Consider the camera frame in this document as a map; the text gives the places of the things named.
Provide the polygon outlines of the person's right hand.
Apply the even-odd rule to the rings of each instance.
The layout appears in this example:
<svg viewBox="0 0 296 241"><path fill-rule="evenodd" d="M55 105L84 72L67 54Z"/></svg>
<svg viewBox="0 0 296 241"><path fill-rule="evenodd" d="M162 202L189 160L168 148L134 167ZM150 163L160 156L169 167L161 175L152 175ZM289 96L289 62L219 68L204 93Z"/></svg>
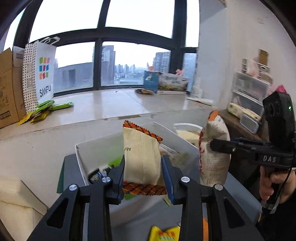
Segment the person's right hand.
<svg viewBox="0 0 296 241"><path fill-rule="evenodd" d="M272 173L270 177L267 175L265 168L260 167L260 182L259 194L263 200L268 200L274 193L272 184L283 184L288 176L288 172ZM295 171L291 170L286 183L283 185L283 190L279 203L286 202L295 191Z"/></svg>

